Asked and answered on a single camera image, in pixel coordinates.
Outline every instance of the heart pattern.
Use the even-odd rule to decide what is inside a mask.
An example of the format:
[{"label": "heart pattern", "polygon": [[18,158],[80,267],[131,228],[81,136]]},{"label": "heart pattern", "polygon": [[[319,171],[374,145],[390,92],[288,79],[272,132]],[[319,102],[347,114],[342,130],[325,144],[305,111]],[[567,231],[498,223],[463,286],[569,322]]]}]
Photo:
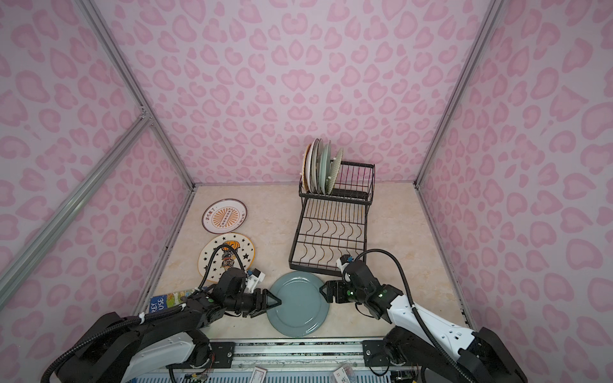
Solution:
[{"label": "heart pattern", "polygon": [[511,1],[422,189],[477,326],[533,382],[613,381],[612,11]]},{"label": "heart pattern", "polygon": [[38,381],[101,314],[131,314],[186,195],[145,131],[0,312],[3,382]]},{"label": "heart pattern", "polygon": [[315,137],[414,180],[488,3],[97,5],[191,176],[223,183],[298,180]]},{"label": "heart pattern", "polygon": [[0,12],[0,273],[140,114],[68,0]]}]

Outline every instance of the plate with orange sunburst design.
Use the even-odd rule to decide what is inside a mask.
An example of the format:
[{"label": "plate with orange sunburst design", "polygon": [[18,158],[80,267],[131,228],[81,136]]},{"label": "plate with orange sunburst design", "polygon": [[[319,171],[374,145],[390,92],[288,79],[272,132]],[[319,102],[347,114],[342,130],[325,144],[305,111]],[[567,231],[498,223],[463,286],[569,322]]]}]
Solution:
[{"label": "plate with orange sunburst design", "polygon": [[247,207],[235,199],[217,201],[202,215],[202,225],[207,232],[224,234],[236,230],[247,218]]}]

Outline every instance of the dish rack upper tier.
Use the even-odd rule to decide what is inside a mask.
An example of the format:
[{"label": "dish rack upper tier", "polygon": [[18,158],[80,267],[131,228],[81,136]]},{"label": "dish rack upper tier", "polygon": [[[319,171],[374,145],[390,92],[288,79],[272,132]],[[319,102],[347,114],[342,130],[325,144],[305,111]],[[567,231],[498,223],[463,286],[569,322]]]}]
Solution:
[{"label": "dish rack upper tier", "polygon": [[304,198],[317,198],[328,201],[351,202],[371,205],[375,193],[375,166],[360,162],[341,161],[336,182],[331,195],[315,194],[306,191],[299,182],[298,194]]}]

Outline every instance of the wire basket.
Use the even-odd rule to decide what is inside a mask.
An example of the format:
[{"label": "wire basket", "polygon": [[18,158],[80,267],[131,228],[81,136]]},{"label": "wire basket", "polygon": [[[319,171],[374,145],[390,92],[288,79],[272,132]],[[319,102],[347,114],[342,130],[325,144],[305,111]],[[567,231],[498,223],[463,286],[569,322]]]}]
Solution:
[{"label": "wire basket", "polygon": [[366,250],[368,209],[375,193],[375,166],[341,162],[332,195],[307,192],[300,181],[302,212],[289,267],[341,276],[336,261]]}]

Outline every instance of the plate with star pattern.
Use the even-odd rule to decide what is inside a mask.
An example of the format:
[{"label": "plate with star pattern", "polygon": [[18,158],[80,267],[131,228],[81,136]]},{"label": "plate with star pattern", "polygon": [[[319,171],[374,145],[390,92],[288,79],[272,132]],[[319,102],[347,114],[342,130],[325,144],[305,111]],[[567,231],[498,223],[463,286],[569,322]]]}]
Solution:
[{"label": "plate with star pattern", "polygon": [[[202,249],[200,252],[200,256],[198,258],[198,271],[200,272],[200,275],[204,276],[204,273],[207,272],[207,266],[210,261],[210,257],[213,255],[213,250],[223,243],[235,249],[240,257],[240,260],[243,262],[245,271],[249,269],[253,259],[256,256],[256,250],[253,246],[253,242],[251,242],[251,240],[246,236],[239,233],[225,233],[213,238],[211,242],[207,243],[207,245],[204,246],[204,249]],[[221,275],[230,267],[240,269],[236,257],[230,250],[223,248],[219,249],[213,258],[211,271],[207,276],[207,281],[213,283],[219,282],[219,277],[221,277]]]}]

